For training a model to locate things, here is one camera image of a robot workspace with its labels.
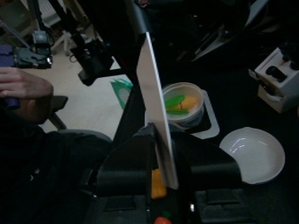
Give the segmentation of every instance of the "yellow food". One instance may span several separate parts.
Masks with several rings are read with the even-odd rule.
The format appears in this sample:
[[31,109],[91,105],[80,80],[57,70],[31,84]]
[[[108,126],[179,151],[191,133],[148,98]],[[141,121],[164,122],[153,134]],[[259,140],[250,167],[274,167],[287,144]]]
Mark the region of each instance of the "yellow food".
[[191,95],[184,96],[184,100],[175,106],[168,109],[191,109],[196,105],[196,98]]

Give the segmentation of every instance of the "green paper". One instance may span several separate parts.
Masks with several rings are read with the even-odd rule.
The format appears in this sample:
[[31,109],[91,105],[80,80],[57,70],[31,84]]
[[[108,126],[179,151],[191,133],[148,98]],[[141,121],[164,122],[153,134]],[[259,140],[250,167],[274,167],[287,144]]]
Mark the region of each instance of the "green paper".
[[111,81],[111,85],[116,94],[120,107],[121,109],[124,109],[133,84],[124,79],[115,79],[115,81]]

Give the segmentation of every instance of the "bowl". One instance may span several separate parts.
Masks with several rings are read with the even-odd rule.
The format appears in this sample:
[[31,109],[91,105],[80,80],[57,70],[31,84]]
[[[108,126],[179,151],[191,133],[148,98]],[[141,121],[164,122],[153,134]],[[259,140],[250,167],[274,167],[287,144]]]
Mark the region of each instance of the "bowl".
[[242,180],[251,185],[266,183],[283,170],[283,146],[262,129],[246,127],[234,130],[219,147],[235,158]]
[[188,95],[191,97],[195,97],[196,103],[188,110],[188,114],[173,115],[167,113],[168,123],[177,124],[184,128],[196,127],[201,122],[204,112],[201,89],[189,82],[175,83],[163,89],[163,99],[165,101],[177,95]]

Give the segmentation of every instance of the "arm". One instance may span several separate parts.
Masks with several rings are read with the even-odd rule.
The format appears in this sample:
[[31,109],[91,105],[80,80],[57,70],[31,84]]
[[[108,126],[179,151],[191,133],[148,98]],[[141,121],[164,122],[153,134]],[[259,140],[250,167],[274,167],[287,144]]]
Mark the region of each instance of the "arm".
[[13,112],[31,123],[43,123],[52,110],[52,84],[13,67],[0,67],[0,97],[20,99]]

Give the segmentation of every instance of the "green object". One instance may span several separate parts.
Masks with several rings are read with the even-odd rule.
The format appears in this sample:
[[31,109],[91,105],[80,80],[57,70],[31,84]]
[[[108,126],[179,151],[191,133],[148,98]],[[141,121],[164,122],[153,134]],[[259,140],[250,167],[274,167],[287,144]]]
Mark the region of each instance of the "green object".
[[187,115],[189,114],[189,111],[185,109],[167,109],[165,113],[168,113],[169,115]]
[[172,108],[175,107],[180,102],[183,102],[184,100],[184,94],[179,94],[175,97],[172,97],[171,99],[168,99],[167,101],[164,101],[164,106],[167,108]]
[[115,81],[111,81],[111,85],[116,94],[120,107],[121,109],[124,109],[133,84],[124,79],[115,79]]

